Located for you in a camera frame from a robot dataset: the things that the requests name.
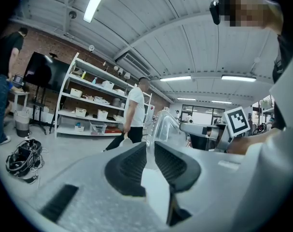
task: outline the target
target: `laundry basket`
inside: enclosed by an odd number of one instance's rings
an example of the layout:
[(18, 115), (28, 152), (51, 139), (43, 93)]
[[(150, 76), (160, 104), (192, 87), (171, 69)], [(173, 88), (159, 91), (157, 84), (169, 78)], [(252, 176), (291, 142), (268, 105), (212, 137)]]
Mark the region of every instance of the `laundry basket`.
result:
[(16, 134), (19, 137), (27, 137), (29, 134), (29, 110), (15, 111), (14, 123), (16, 128)]

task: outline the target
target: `television screen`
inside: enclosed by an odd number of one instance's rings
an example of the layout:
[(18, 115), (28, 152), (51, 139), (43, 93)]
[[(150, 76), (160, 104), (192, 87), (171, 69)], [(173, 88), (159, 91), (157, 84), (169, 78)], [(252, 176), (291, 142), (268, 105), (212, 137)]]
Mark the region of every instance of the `television screen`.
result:
[(34, 52), (23, 81), (59, 92), (69, 66), (67, 63)]

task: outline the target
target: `brick wall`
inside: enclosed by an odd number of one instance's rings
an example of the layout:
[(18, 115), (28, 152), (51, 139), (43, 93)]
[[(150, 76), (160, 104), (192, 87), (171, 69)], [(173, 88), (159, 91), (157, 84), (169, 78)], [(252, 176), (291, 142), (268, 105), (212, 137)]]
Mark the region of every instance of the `brick wall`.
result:
[[(10, 34), (12, 32), (18, 31), (18, 29), (22, 25), (19, 25), (17, 23), (10, 23), (8, 27), (5, 29), (3, 35)], [(28, 35), (24, 39), (24, 44), (23, 48), (18, 55), (18, 59), (13, 67), (13, 75), (14, 74), (19, 74), (19, 75), (24, 75), (25, 69), (28, 65), (28, 62), (33, 54), (33, 52), (38, 52), (44, 55), (49, 56), (49, 53), (55, 53), (58, 56), (58, 60), (63, 61), (65, 63), (70, 64), (72, 59), (74, 58), (75, 54), (79, 52), (79, 58), (83, 59), (99, 68), (105, 69), (103, 66), (104, 60), (101, 59), (100, 57), (96, 56), (95, 54), (92, 54), (85, 49), (74, 45), (70, 42), (67, 42), (65, 40), (62, 40), (58, 37), (55, 37), (53, 35), (50, 35), (48, 33), (45, 33), (43, 31), (33, 29), (30, 27), (28, 28)], [(108, 72), (112, 74), (116, 74), (116, 72), (112, 68), (108, 68)], [(86, 80), (92, 81), (93, 76), (87, 74), (85, 77)], [(134, 84), (137, 81), (130, 79), (128, 80), (130, 84)], [(31, 107), (30, 101), (31, 99), (34, 98), (35, 92), (36, 92), (36, 86), (27, 84), (27, 87), (29, 88), (29, 97), (28, 97), (28, 106)], [(75, 87), (83, 92), (83, 94), (87, 95), (92, 95), (92, 96), (101, 96), (104, 99), (108, 100), (109, 102), (112, 102), (115, 97), (104, 94), (102, 92), (89, 89), (86, 87), (82, 87), (80, 85), (70, 83), (69, 88)], [(9, 95), (9, 99), (13, 101), (13, 95)], [(58, 93), (53, 92), (50, 90), (46, 90), (45, 93), (45, 100), (44, 104), (49, 108), (49, 113), (54, 113), (56, 104), (57, 104), (57, 99), (58, 99)], [(169, 103), (162, 99), (160, 96), (156, 95), (153, 93), (152, 101), (151, 104), (155, 106), (155, 112), (160, 111), (164, 106), (169, 106)], [(94, 104), (90, 104), (87, 102), (81, 102), (76, 99), (71, 99), (68, 98), (65, 102), (65, 108), (74, 110), (75, 107), (81, 107), (85, 108), (89, 113), (97, 113), (98, 109), (104, 109), (109, 112), (109, 116), (112, 114), (118, 113), (118, 110), (115, 109), (109, 109), (107, 107), (102, 107), (102, 106), (96, 106)]]

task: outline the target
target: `neck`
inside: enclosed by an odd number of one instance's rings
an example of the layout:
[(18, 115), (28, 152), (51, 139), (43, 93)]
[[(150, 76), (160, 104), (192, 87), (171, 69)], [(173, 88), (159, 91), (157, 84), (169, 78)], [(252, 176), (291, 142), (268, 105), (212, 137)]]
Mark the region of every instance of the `neck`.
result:
[(275, 5), (269, 5), (268, 22), (266, 28), (273, 30), (277, 35), (281, 35), (283, 25), (283, 14)]

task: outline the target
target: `small white table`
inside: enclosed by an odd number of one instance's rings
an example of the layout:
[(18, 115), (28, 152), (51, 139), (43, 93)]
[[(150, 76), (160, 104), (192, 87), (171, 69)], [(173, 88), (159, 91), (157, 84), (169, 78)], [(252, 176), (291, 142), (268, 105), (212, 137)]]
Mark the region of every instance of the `small white table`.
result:
[(13, 106), (13, 113), (15, 111), (17, 111), (17, 99), (19, 96), (25, 96), (24, 98), (24, 106), (23, 106), (23, 110), (26, 109), (26, 104), (27, 104), (27, 98), (28, 98), (28, 94), (29, 92), (14, 92), (13, 90), (10, 90), (10, 93), (14, 94), (14, 106)]

